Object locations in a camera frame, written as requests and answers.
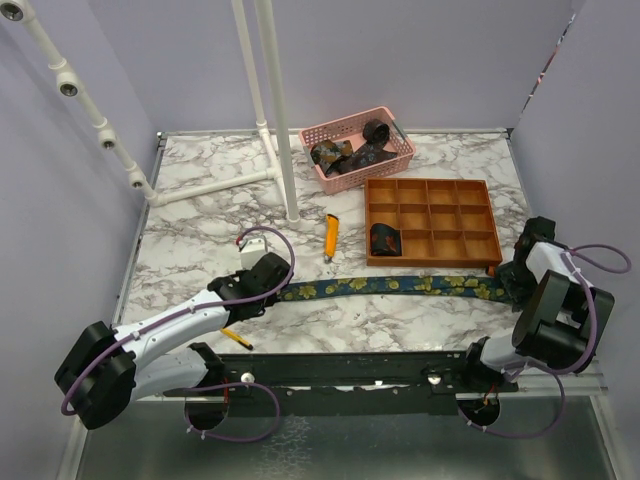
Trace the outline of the blue yellow floral tie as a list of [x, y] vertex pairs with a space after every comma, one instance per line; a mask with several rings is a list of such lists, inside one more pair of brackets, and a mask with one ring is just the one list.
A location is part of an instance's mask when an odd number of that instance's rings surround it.
[[296, 282], [283, 288], [277, 299], [294, 302], [354, 295], [426, 295], [511, 302], [498, 280], [459, 275], [352, 277]]

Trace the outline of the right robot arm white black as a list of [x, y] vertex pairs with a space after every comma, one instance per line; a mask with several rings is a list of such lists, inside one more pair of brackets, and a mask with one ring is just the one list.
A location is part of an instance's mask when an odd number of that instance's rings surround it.
[[513, 382], [531, 367], [565, 375], [590, 365], [615, 299], [585, 278], [573, 262], [577, 253], [555, 241], [554, 221], [527, 220], [513, 260], [496, 269], [519, 318], [511, 334], [469, 346], [459, 367], [467, 389]]

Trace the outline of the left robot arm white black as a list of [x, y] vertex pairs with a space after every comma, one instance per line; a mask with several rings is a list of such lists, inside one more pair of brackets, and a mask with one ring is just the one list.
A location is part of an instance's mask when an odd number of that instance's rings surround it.
[[198, 336], [262, 316], [288, 285], [294, 265], [267, 253], [252, 268], [218, 277], [152, 318], [118, 329], [102, 321], [87, 326], [54, 375], [64, 394], [61, 413], [78, 416], [89, 430], [111, 422], [160, 357]]

